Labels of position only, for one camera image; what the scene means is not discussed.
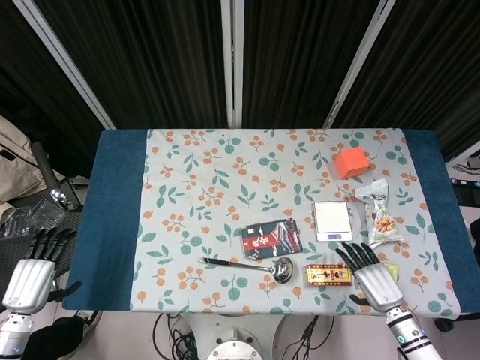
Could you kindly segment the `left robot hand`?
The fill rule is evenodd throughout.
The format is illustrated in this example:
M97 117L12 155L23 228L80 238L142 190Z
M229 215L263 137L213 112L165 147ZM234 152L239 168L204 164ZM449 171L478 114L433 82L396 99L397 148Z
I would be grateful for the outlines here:
M42 229L29 242L25 256L16 264L2 299L2 305L13 313L35 314L47 302L61 302L82 285L74 282L67 288L53 289L58 263L66 245L77 233L72 229Z

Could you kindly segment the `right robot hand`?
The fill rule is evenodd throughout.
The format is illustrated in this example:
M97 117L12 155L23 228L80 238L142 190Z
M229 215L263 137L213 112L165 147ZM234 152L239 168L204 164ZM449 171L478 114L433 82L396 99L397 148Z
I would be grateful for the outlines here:
M365 243L342 243L336 254L343 260L364 293L362 305L386 313L400 307L404 300L396 280L373 249Z

